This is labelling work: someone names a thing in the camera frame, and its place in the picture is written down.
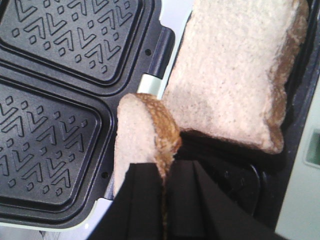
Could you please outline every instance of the embossed chevron pattern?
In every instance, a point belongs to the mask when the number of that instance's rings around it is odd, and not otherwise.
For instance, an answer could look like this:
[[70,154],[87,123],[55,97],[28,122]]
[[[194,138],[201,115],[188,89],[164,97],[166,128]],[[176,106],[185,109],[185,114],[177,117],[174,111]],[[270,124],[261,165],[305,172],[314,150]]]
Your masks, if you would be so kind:
[[96,124],[78,105],[1,85],[0,197],[67,201],[84,174]]
[[104,84],[115,81],[125,64],[137,11],[138,0],[8,0],[0,38],[30,57]]

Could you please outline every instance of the bread crust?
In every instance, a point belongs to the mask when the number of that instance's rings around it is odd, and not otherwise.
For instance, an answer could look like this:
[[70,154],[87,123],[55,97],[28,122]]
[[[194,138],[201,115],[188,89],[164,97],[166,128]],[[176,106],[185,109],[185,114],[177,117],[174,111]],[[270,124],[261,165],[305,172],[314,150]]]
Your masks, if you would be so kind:
[[287,94],[284,84],[288,80],[296,56],[300,51],[300,44],[304,42],[307,34],[307,18],[309,15],[307,1],[294,0],[292,4],[298,5],[296,18],[287,32],[281,54],[269,73],[269,79],[272,82],[270,91],[270,101],[272,104],[264,112],[264,122],[269,128],[270,140],[273,146],[264,145],[264,143],[258,146],[270,154],[280,153],[284,147],[284,138],[280,128],[285,119],[287,105]]
[[114,144],[113,194],[117,195],[131,163],[154,163],[157,148],[153,120],[145,104],[134,94],[126,94],[117,108]]
[[156,132],[157,154],[155,163],[161,178],[165,180],[174,160],[173,156],[182,144],[180,129],[171,113],[155,96],[146,93],[137,93],[135,96],[145,104],[152,118],[154,131]]

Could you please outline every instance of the white surface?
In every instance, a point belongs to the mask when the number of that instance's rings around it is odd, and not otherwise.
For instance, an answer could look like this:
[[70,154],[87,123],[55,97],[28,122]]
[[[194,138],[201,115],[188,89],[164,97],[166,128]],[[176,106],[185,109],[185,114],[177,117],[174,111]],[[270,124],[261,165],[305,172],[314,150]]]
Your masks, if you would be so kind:
[[179,50],[186,23],[192,11],[194,0],[162,0],[160,22],[163,26],[170,28],[175,34],[175,44],[172,50],[171,59],[165,70],[157,98],[161,99],[168,83],[176,55]]
[[290,240],[320,240],[320,165],[307,159],[313,133],[320,130],[319,105],[320,84],[314,93],[276,226],[276,232]]
[[158,96],[163,79],[149,74],[143,74],[140,85],[136,91],[138,94],[152,94]]
[[[163,80],[156,80],[156,88],[149,85],[144,91],[154,91],[160,99],[168,82],[175,57],[182,39],[184,28],[192,10],[194,0],[162,0],[160,22],[165,27],[172,29],[175,33],[175,45],[172,56],[166,68]],[[34,230],[34,227],[23,225],[3,224],[0,226],[0,240],[85,240],[105,214],[112,201],[101,198],[97,201],[96,208],[91,215],[80,226],[62,232],[43,232]]]
[[112,201],[100,198],[93,213],[80,226],[65,231],[38,231],[0,226],[0,240],[85,240],[99,223]]

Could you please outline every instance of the slice of bread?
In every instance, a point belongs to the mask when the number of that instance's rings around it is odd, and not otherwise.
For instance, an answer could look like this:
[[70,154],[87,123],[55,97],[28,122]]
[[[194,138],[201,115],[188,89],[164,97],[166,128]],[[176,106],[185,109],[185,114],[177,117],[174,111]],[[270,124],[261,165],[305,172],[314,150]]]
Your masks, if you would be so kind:
[[161,101],[150,94],[127,94],[117,109],[114,196],[131,163],[156,163],[164,180],[181,145],[179,127]]
[[276,154],[306,0],[195,0],[164,105],[183,131]]

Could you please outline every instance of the toasted crust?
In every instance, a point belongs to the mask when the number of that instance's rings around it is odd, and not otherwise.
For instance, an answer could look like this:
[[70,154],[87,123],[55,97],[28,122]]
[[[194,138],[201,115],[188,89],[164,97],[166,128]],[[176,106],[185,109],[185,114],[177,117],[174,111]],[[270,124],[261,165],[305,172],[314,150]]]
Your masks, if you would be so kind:
[[145,93],[137,93],[135,96],[145,104],[152,118],[157,135],[155,161],[160,176],[164,180],[174,160],[173,155],[182,144],[179,127],[170,112],[155,96]]
[[305,40],[307,34],[307,18],[309,14],[309,6],[306,0],[295,0],[293,5],[298,5],[296,18],[289,28],[286,36],[285,44],[281,50],[281,54],[270,70],[270,80],[272,81],[272,89],[269,109],[264,112],[264,122],[269,128],[270,138],[273,146],[259,146],[266,153],[277,154],[282,152],[284,147],[284,138],[280,129],[286,115],[287,94],[284,84],[295,63],[295,58],[300,51],[300,44]]

